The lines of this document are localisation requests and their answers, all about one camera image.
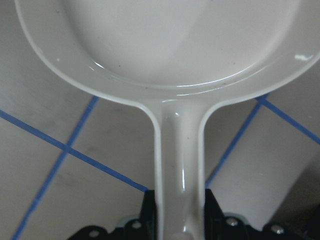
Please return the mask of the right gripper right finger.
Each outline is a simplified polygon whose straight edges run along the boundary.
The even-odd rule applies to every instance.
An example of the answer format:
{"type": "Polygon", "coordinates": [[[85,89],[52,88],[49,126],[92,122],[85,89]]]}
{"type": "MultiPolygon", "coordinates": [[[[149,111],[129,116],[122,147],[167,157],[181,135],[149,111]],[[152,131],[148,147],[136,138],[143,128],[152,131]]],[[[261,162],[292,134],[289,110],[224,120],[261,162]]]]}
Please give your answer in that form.
{"type": "Polygon", "coordinates": [[[224,214],[213,192],[207,188],[204,205],[204,238],[206,240],[318,240],[320,208],[315,209],[302,230],[280,222],[269,222],[262,230],[257,230],[240,217],[224,214]]]}

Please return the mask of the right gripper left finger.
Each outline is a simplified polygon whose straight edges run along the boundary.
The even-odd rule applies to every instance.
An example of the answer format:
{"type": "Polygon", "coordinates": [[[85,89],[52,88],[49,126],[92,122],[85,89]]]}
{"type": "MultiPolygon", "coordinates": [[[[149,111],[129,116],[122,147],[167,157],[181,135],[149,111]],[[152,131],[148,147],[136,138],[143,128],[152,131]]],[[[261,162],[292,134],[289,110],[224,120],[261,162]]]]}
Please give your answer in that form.
{"type": "Polygon", "coordinates": [[[158,223],[155,191],[144,192],[139,215],[120,220],[111,232],[98,225],[88,225],[69,237],[70,240],[157,240],[158,223]]]}

